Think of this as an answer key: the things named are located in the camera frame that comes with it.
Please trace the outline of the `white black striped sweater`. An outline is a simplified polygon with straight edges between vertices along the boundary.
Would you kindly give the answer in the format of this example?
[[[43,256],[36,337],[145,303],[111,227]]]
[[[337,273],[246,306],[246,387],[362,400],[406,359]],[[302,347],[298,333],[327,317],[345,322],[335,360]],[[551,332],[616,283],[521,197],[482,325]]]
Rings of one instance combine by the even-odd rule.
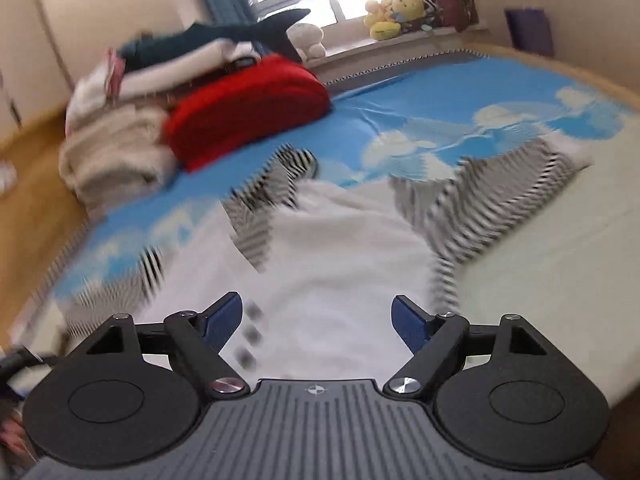
[[[459,269],[587,164],[579,142],[550,133],[461,159],[450,179],[340,188],[314,180],[314,156],[286,146],[186,244],[145,249],[134,272],[70,300],[67,329],[80,339],[116,313],[156,322],[237,292],[244,318],[222,354],[248,382],[385,382],[409,355],[390,322],[393,299],[458,312]]]

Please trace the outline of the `white folded clothes pile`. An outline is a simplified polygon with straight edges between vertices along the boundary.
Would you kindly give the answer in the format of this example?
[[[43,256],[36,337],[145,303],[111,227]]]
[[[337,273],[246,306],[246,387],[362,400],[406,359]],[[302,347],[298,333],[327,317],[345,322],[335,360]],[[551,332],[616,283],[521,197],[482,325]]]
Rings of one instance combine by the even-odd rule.
[[[166,92],[233,62],[259,59],[260,54],[250,42],[236,44],[230,39],[216,39],[171,61],[124,74],[124,60],[110,52],[76,84],[66,108],[65,133],[70,136],[90,116],[112,103]]]

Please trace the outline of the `blue cloud pattern bedsheet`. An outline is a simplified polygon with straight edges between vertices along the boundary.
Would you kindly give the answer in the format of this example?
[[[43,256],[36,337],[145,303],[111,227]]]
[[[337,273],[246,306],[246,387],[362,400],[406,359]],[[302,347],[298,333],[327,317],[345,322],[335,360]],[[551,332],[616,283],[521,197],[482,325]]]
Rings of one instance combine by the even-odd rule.
[[[6,314],[10,341],[31,335],[51,298],[131,273],[146,246],[182,244],[206,209],[250,180],[282,144],[318,158],[322,179],[351,186],[383,174],[447,177],[463,156],[509,151],[559,131],[573,138],[612,138],[639,118],[634,92],[541,58],[456,51],[415,58],[343,77],[333,84],[325,118],[240,148],[160,191],[94,220],[85,219],[58,180],[54,133],[41,162],[23,166],[18,194],[29,217],[47,222],[43,240],[24,214],[2,212],[2,254],[27,271],[36,289],[17,314]]]

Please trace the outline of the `beige folded blanket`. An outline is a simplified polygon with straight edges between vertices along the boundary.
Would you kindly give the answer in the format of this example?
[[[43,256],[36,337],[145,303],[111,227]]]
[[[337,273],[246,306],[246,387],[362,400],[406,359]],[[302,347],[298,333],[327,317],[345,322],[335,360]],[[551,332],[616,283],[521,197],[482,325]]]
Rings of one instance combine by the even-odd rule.
[[[179,169],[163,138],[168,118],[159,107],[128,105],[77,130],[61,146],[62,181],[93,214],[161,190]]]

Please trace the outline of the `red folded cloth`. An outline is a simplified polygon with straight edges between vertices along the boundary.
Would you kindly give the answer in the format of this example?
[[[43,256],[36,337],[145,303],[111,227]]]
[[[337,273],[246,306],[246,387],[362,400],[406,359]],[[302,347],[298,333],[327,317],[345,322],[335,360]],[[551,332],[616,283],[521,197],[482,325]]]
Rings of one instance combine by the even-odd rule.
[[[316,122],[331,106],[313,73],[272,54],[189,94],[170,114],[163,136],[192,172],[247,144]]]

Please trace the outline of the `purple box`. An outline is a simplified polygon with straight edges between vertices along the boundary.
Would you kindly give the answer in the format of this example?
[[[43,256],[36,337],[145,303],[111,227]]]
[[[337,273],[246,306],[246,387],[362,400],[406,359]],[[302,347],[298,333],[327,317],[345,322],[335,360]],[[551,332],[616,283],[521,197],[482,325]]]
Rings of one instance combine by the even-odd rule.
[[[546,12],[536,8],[504,10],[512,46],[529,54],[554,57],[551,26]]]

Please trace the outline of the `dark blue shark plush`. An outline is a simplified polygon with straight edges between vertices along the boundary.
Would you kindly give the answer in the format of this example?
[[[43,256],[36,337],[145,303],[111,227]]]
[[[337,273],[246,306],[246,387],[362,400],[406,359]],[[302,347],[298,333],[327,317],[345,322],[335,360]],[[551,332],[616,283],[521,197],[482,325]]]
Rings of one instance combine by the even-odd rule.
[[[249,42],[253,47],[265,48],[267,52],[300,62],[302,59],[286,32],[309,13],[308,9],[284,10],[248,25],[209,25],[196,22],[184,32],[173,35],[142,34],[123,44],[116,52],[125,62],[126,73],[172,61],[217,39],[231,40],[234,44]]]

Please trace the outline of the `yellow plush toy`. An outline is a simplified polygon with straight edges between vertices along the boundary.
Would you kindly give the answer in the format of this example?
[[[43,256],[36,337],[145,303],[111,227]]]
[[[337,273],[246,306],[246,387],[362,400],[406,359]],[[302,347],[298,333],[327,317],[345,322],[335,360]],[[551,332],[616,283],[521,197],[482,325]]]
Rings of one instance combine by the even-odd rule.
[[[370,0],[363,19],[374,41],[394,39],[409,32],[430,29],[428,19],[433,13],[427,0]]]

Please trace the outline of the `white round plush toy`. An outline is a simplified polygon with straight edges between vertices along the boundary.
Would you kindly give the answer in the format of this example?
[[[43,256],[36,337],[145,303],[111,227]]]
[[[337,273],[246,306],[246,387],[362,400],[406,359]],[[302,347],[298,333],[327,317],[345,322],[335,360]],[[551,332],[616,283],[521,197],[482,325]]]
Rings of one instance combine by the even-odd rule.
[[[307,23],[297,23],[286,33],[288,40],[304,62],[326,57],[326,48],[322,44],[323,30]]]

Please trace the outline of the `wooden bed frame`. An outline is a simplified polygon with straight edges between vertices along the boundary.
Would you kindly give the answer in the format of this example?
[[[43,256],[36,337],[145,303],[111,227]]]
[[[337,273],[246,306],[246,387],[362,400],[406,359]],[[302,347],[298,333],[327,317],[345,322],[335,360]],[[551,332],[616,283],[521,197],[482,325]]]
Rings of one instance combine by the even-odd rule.
[[[494,58],[510,58],[541,70],[551,70],[552,72],[570,77],[581,84],[593,87],[605,94],[611,99],[620,101],[629,106],[633,110],[639,110],[640,96],[634,90],[616,84],[611,79],[593,73],[585,68],[563,63],[553,58],[545,58],[544,56],[529,54],[513,48],[496,46],[495,44],[482,44],[481,42],[465,41],[464,46],[469,50],[484,53]]]

